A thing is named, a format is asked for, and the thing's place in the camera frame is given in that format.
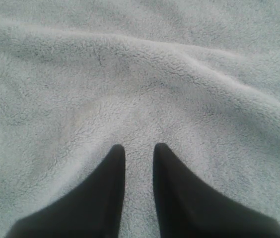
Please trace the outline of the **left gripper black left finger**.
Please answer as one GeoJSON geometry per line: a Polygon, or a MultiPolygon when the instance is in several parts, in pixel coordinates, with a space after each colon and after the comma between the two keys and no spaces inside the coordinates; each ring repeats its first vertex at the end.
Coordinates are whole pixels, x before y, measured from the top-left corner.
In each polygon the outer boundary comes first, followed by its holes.
{"type": "Polygon", "coordinates": [[[114,145],[77,187],[18,220],[8,238],[117,238],[125,194],[125,150],[114,145]]]}

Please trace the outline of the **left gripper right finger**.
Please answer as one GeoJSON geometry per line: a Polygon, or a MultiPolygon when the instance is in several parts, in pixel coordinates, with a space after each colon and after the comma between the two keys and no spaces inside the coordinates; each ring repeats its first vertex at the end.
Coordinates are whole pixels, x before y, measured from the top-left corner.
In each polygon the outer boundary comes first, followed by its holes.
{"type": "Polygon", "coordinates": [[[153,191],[162,238],[280,238],[275,219],[207,185],[165,143],[154,148],[153,191]]]}

